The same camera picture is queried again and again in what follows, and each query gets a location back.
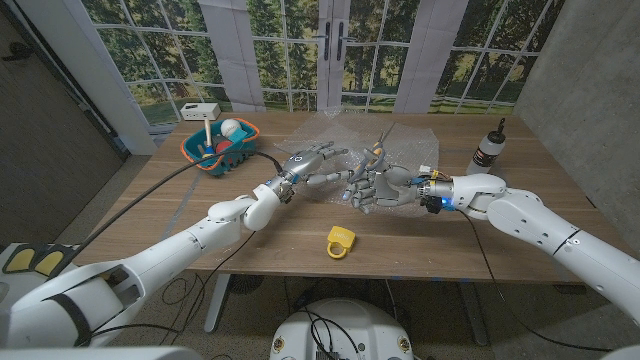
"white ball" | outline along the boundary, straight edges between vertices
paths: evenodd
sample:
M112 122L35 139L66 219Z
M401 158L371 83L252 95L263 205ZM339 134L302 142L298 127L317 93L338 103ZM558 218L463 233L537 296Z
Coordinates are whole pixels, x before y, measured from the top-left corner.
M231 136L236 129L242 129L238 120L227 119L222 122L222 125L220 125L220 133L226 138Z

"yellow padlock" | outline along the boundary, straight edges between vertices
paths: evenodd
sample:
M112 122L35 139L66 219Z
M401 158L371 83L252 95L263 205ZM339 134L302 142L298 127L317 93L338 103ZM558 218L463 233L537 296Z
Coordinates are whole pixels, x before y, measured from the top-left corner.
M356 234L340 226L334 226L329 233L328 239L327 252L329 256L334 259L341 259L351 251Z

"white bottle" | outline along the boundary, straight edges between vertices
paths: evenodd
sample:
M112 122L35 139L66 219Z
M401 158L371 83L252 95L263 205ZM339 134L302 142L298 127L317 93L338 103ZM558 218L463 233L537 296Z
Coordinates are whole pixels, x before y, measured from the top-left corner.
M489 172L491 165L493 165L494 161L500 152L504 148L504 141L506 140L506 136L502 133L504 129L504 118L500 120L500 125L498 125L497 131L491 131L487 136L485 136L475 154L473 154L473 158L467 167L467 175L473 174L486 174Z

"window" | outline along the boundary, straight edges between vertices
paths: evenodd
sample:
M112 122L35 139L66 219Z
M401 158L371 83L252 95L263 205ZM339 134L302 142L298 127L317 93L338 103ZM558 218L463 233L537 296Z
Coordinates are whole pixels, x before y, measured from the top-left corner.
M420 0L351 1L342 104L392 112Z
M231 111L197 0L82 0L149 125L180 121L187 102Z
M469 0L430 113L510 114L564 0Z
M315 111L318 0L247 0L267 111Z

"white wall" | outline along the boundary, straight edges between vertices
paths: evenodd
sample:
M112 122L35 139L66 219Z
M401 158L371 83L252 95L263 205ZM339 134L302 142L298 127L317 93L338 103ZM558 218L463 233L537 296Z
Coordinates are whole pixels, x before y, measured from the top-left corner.
M514 109L640 251L640 2L567 0Z
M56 55L118 132L134 155L157 147L131 104L108 72L62 0L18 0Z

